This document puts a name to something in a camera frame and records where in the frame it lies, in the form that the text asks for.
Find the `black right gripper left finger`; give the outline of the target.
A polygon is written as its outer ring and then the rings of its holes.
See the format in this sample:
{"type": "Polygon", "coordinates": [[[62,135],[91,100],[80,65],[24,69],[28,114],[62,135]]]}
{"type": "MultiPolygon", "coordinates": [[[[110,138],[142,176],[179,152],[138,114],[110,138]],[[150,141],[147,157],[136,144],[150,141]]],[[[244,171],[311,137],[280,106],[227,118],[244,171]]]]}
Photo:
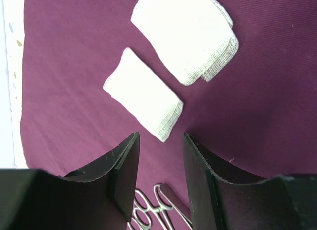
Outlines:
{"type": "Polygon", "coordinates": [[[116,207],[126,221],[132,220],[136,180],[140,155],[140,134],[130,134],[113,150],[89,164],[68,173],[64,180],[84,185],[100,184],[105,196],[116,207]]]}

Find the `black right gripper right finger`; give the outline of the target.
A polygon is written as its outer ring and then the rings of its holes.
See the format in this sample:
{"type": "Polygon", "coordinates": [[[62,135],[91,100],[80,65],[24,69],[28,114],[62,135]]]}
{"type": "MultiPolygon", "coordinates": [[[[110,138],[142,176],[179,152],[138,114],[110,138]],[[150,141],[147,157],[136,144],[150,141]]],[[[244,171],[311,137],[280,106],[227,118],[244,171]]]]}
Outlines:
{"type": "Polygon", "coordinates": [[[206,149],[191,134],[183,158],[195,230],[283,230],[280,177],[248,173],[206,149]]]}

